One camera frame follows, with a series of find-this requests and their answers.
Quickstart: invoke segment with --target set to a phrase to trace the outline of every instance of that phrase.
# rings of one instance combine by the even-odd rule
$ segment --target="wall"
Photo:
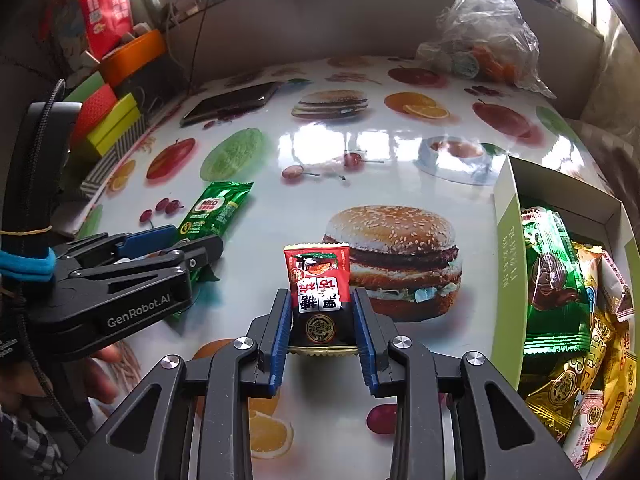
[[[54,78],[54,70],[46,55],[33,39],[33,30],[27,26],[12,28],[0,42],[0,54],[10,56],[16,61]],[[0,63],[0,218],[6,174],[9,170],[15,137],[24,113],[32,101],[46,100],[54,83],[27,70]]]
[[[412,56],[436,37],[436,17],[454,0],[226,0],[210,7],[194,81],[270,64],[338,54]],[[602,38],[572,17],[516,0],[540,41],[539,72],[554,105],[578,118],[598,68]],[[169,32],[172,53],[190,67],[202,14]]]

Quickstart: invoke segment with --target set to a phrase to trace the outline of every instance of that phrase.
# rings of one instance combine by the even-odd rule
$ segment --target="snack packet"
[[[609,312],[605,313],[607,319],[615,318]],[[616,333],[607,348],[604,362],[602,364],[602,378],[604,380],[604,405],[606,406],[616,388],[618,377],[625,365],[625,354],[631,349],[631,337],[629,333],[629,323],[613,324]]]
[[[607,308],[615,314],[618,322],[633,317],[634,304],[631,298],[631,289],[625,283],[625,279],[607,252],[602,255],[600,280],[602,282],[600,290]]]
[[[589,390],[582,402],[567,433],[562,449],[575,468],[579,468],[587,458],[589,446],[602,420],[604,412],[604,393],[601,390]]]
[[[587,351],[591,311],[560,215],[535,206],[522,211],[522,225],[529,269],[525,355]]]
[[[575,401],[581,402],[591,388],[613,336],[613,328],[596,309],[588,354],[560,364],[552,371],[551,381],[527,397],[527,405],[556,438],[569,430],[575,415]]]
[[[572,242],[575,253],[578,256],[578,264],[584,281],[584,288],[589,300],[589,308],[594,311],[596,298],[598,297],[598,264],[604,254],[601,247],[587,247],[578,242]]]
[[[222,236],[253,185],[253,182],[209,184],[180,224],[179,237],[195,240],[207,235]]]
[[[636,390],[637,361],[633,353],[625,352],[625,365],[618,376],[616,387],[609,397],[609,401],[604,405],[602,421],[593,435],[587,460],[591,460],[607,449],[625,418],[626,409]]]
[[[290,245],[284,248],[284,255],[293,309],[290,346],[352,346],[349,246]]]

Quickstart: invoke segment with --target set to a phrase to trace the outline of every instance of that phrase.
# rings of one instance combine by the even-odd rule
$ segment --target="blue cloth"
[[[27,258],[0,251],[0,274],[21,282],[48,282],[56,269],[56,255],[49,248],[46,258]]]

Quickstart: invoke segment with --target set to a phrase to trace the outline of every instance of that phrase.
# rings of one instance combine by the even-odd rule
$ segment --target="green snack wrapper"
[[[522,227],[529,270],[525,355],[586,352],[591,312],[562,218],[535,206],[522,210]]]
[[[253,185],[253,182],[209,184],[180,224],[180,240],[195,240],[208,235],[222,236]]]

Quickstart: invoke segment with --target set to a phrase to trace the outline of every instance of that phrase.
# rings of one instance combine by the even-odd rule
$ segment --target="hamburger picture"
[[[366,110],[369,100],[359,90],[324,90],[304,96],[291,115],[309,121],[343,119]]]
[[[462,261],[453,226],[436,213],[365,205],[334,215],[324,241],[350,246],[351,281],[373,309],[395,322],[441,316],[460,289]]]

